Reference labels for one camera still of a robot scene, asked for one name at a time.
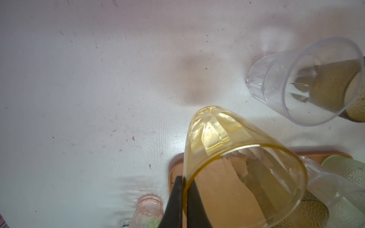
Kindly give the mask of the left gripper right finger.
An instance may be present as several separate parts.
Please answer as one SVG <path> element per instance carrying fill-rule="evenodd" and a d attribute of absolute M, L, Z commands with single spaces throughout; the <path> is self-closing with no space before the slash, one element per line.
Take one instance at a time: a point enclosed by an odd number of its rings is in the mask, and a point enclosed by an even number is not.
<path fill-rule="evenodd" d="M 187 192 L 187 228 L 212 228 L 195 181 Z"/>

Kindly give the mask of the clear glass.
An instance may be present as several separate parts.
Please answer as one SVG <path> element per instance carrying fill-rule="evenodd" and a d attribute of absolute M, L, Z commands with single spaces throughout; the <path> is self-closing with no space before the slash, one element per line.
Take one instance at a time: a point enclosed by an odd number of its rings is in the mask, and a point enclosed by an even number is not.
<path fill-rule="evenodd" d="M 339 113 L 326 111 L 309 100 L 314 66 L 359 59 L 360 47 L 350 39 L 334 37 L 267 55 L 251 66 L 246 85 L 251 95 L 293 123 L 310 127 L 324 124 Z"/>
<path fill-rule="evenodd" d="M 313 160 L 301 156 L 308 173 L 307 190 L 329 210 L 327 228 L 363 228 L 365 226 L 365 189 Z"/>

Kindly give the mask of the yellow glass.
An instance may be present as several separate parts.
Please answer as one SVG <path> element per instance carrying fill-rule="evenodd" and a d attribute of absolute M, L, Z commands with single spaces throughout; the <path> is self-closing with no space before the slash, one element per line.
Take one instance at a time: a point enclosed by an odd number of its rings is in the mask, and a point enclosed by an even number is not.
<path fill-rule="evenodd" d="M 252 228 L 261 216 L 249 210 L 258 204 L 243 182 L 247 160 L 268 164 L 269 159 L 276 159 L 297 173 L 296 158 L 294 152 L 232 111 L 220 106 L 199 110 L 189 125 L 183 159 L 186 217 L 187 192 L 195 181 L 213 228 Z"/>

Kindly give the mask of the small pale green glass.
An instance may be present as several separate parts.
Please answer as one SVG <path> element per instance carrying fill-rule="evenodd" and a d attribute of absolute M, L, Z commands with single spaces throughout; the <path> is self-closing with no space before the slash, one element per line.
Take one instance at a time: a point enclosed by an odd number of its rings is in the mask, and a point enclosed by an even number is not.
<path fill-rule="evenodd" d="M 365 164 L 363 162 L 342 156 L 333 155 L 326 158 L 322 164 L 328 171 L 335 173 L 365 190 Z M 363 214 L 365 213 L 365 193 L 354 193 L 346 199 Z"/>

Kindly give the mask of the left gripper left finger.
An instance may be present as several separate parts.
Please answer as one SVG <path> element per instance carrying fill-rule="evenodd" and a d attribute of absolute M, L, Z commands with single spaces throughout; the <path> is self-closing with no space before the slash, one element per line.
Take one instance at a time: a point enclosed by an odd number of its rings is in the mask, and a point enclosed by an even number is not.
<path fill-rule="evenodd" d="M 183 178 L 177 176 L 159 228 L 182 228 L 183 226 Z"/>

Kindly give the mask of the dark olive glass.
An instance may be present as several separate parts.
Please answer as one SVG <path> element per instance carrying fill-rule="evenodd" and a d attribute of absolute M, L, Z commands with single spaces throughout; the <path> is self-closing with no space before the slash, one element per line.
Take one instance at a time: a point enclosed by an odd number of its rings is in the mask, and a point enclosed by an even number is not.
<path fill-rule="evenodd" d="M 329 220 L 327 206 L 306 189 L 308 173 L 296 158 L 298 172 L 285 169 L 276 159 L 265 164 L 248 159 L 244 184 L 252 192 L 258 207 L 249 210 L 260 215 L 252 228 L 323 228 Z"/>

